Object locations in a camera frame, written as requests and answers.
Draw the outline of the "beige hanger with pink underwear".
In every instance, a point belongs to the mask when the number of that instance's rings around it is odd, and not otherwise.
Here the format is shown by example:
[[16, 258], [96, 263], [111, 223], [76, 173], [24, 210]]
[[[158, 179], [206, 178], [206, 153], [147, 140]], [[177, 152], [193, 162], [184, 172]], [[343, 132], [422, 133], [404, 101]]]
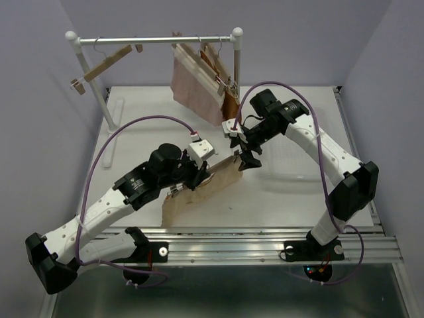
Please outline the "beige hanger with pink underwear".
[[198, 42], [200, 43], [200, 48], [198, 51], [195, 51], [188, 43], [178, 42], [171, 43], [174, 53], [178, 53], [178, 60], [183, 64], [184, 62], [189, 65], [192, 70], [197, 74], [202, 74], [207, 79], [211, 80], [213, 86], [217, 88], [218, 96], [223, 96], [227, 85], [224, 84], [223, 81], [217, 77], [217, 74], [213, 69], [209, 67], [209, 65], [201, 58], [201, 45], [203, 42], [200, 38], [198, 38]]

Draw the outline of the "pink underwear on rack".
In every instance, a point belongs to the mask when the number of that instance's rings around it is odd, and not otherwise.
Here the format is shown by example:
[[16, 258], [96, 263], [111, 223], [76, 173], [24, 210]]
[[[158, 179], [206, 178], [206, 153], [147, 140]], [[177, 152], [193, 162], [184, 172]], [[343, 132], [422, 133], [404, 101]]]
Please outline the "pink underwear on rack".
[[178, 60], [178, 53], [173, 51], [173, 55], [174, 69], [170, 88], [174, 101], [218, 127], [223, 122], [221, 108], [224, 96], [218, 96], [217, 88], [210, 79], [195, 73], [185, 62], [182, 64]]

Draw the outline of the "white clothes rack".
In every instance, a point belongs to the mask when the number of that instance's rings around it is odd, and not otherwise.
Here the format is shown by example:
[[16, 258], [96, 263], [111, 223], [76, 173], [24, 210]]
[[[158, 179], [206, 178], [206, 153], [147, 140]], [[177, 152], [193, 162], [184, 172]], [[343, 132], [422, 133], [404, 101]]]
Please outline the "white clothes rack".
[[[237, 85], [238, 94], [240, 93], [240, 86], [239, 86], [238, 80], [240, 76], [240, 56], [241, 56], [241, 50], [242, 50], [242, 36], [243, 36], [243, 30], [240, 27], [234, 28], [230, 35], [217, 35], [217, 36], [171, 36], [171, 37], [127, 37], [127, 38], [99, 37], [99, 38], [93, 39], [93, 38], [81, 38], [74, 31], [68, 31], [65, 33], [65, 39], [69, 42], [70, 46], [74, 50], [75, 55], [79, 61], [79, 64], [84, 72], [88, 71], [90, 67], [88, 66], [85, 56], [83, 55], [83, 50], [82, 50], [83, 46], [96, 47], [97, 45], [118, 45], [118, 44], [121, 44], [122, 46], [126, 46], [128, 44], [131, 44], [131, 45], [133, 44], [142, 44], [142, 45], [171, 44], [171, 43], [178, 43], [178, 42], [185, 42], [189, 44], [189, 43], [199, 43], [198, 38], [200, 38], [203, 42], [219, 43], [219, 38], [220, 38], [222, 43], [231, 43], [233, 45], [234, 71], [231, 77]], [[101, 96], [99, 87], [97, 83], [95, 82], [95, 79], [88, 84], [90, 85], [90, 88], [103, 112], [103, 116], [109, 127], [109, 132], [110, 133], [115, 132], [119, 128], [119, 125], [121, 124], [123, 108], [116, 107], [113, 109], [113, 113], [110, 113], [107, 108], [105, 99]]]

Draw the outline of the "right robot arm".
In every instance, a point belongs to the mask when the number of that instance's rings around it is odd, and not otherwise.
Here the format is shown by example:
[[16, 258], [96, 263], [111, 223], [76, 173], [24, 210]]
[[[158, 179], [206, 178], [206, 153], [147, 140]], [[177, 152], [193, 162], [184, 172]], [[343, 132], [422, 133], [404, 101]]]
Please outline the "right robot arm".
[[260, 117], [258, 124], [247, 128], [236, 119], [222, 123], [230, 147], [241, 149], [241, 171], [261, 167], [253, 154], [261, 154], [261, 146], [281, 134], [308, 154], [319, 165], [321, 175], [333, 185], [325, 200], [327, 210], [305, 242], [307, 255], [320, 258], [348, 221], [374, 199], [379, 169], [372, 161], [363, 163], [339, 146], [315, 124], [317, 119], [312, 110], [299, 100], [282, 103], [265, 89], [250, 104]]

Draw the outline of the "beige hanger with brown underwear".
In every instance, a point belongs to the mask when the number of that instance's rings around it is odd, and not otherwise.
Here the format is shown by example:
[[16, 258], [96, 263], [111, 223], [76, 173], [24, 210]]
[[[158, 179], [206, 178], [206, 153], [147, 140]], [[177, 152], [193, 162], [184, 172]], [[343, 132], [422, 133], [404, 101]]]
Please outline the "beige hanger with brown underwear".
[[227, 85], [229, 91], [237, 99], [239, 97], [237, 93], [237, 85], [233, 81], [228, 67], [225, 65], [224, 61], [221, 59], [219, 53], [222, 49], [222, 43], [217, 50], [215, 46], [211, 43], [203, 43], [201, 45], [201, 54], [205, 56], [205, 61], [209, 63], [212, 69], [214, 69], [219, 76], [219, 79]]

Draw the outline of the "aluminium mounting rail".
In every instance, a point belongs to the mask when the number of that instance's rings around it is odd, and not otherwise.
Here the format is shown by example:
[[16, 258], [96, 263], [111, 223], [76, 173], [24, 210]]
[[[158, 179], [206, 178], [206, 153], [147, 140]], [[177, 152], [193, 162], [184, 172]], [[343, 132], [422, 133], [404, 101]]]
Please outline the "aluminium mounting rail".
[[[152, 242], [168, 243], [169, 266], [271, 266], [285, 264], [281, 251], [290, 241], [304, 239], [307, 229], [145, 227], [142, 232]], [[396, 238], [379, 226], [361, 235], [348, 231], [339, 240], [329, 259], [333, 265], [403, 262]]]

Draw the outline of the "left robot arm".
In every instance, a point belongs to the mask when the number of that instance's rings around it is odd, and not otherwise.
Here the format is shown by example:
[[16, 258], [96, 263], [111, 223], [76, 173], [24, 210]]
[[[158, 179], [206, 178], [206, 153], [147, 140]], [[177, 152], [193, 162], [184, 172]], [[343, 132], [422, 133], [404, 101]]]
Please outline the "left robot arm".
[[71, 221], [45, 235], [31, 234], [25, 240], [28, 260], [47, 294], [63, 291], [94, 265], [165, 262], [168, 243], [150, 242], [138, 227], [104, 240], [95, 238], [158, 199], [163, 189], [182, 184], [194, 190], [211, 175], [207, 159], [214, 153], [207, 140], [192, 142], [185, 150], [161, 144], [148, 161], [118, 179], [91, 207], [83, 206]]

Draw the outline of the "beige clip hanger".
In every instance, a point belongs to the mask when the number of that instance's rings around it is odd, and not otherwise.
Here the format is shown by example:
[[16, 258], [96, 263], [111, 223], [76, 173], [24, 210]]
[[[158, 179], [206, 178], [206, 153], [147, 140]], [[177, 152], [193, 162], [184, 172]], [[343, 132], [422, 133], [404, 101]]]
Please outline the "beige clip hanger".
[[[222, 161], [214, 164], [213, 166], [208, 166], [207, 170], [209, 171], [209, 173], [211, 174], [205, 181], [203, 181], [201, 183], [201, 185], [205, 185], [208, 181], [210, 181], [213, 176], [220, 170], [222, 170], [223, 168], [226, 168], [227, 166], [229, 166], [230, 164], [235, 163], [238, 159], [240, 158], [240, 151], [239, 150], [235, 150], [233, 152], [232, 155], [230, 155], [229, 157], [223, 159]], [[167, 193], [167, 198], [175, 196], [179, 191], [183, 190], [185, 186], [184, 185], [173, 185], [170, 187], [169, 192]]]
[[144, 50], [142, 44], [128, 44], [118, 49], [110, 56], [106, 56], [98, 65], [85, 71], [80, 79], [73, 79], [70, 88], [76, 90], [80, 95], [85, 93], [84, 83], [91, 83], [95, 78], [100, 76], [103, 72], [130, 54], [133, 50], [141, 53]]

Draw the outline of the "cream beige underwear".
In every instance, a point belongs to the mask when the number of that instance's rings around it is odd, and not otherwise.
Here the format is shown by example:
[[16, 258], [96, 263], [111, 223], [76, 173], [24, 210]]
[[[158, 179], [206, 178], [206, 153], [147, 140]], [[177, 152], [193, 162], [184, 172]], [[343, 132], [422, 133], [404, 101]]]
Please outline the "cream beige underwear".
[[212, 195], [238, 182], [243, 176], [243, 172], [239, 171], [240, 163], [239, 158], [235, 163], [218, 171], [205, 185], [199, 185], [193, 191], [185, 186], [175, 196], [165, 197], [162, 204], [161, 227], [173, 226], [177, 216], [188, 211], [195, 204], [203, 203]]

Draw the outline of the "brown underwear on rack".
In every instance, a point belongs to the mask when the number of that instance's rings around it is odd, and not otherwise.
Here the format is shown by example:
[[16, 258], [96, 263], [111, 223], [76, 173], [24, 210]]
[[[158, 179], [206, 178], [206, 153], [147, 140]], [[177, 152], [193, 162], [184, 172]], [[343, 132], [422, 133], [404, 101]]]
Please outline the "brown underwear on rack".
[[[205, 56], [203, 54], [201, 54], [201, 58], [205, 61]], [[223, 101], [223, 106], [221, 108], [223, 119], [228, 120], [228, 119], [235, 118], [239, 110], [239, 105], [240, 105], [239, 98], [236, 99], [227, 87], [225, 89], [225, 98]]]

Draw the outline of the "empty beige clip hanger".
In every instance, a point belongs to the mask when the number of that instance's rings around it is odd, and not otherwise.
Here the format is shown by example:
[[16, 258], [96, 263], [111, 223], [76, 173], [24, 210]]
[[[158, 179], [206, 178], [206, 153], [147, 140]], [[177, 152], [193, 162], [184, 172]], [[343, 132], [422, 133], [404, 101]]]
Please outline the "empty beige clip hanger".
[[130, 54], [133, 50], [141, 53], [144, 50], [142, 44], [128, 44], [118, 49], [110, 56], [106, 56], [98, 65], [85, 71], [80, 79], [73, 79], [70, 88], [76, 90], [80, 95], [85, 93], [84, 83], [91, 83], [95, 78], [100, 76], [103, 72]]

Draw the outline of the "clear plastic basket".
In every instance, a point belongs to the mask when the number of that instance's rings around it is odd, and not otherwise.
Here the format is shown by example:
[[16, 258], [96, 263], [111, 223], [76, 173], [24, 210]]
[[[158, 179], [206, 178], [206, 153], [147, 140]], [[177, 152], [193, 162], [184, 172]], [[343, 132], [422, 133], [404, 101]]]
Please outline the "clear plastic basket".
[[322, 193], [318, 164], [300, 146], [279, 134], [262, 146], [258, 173], [264, 189], [274, 193]]

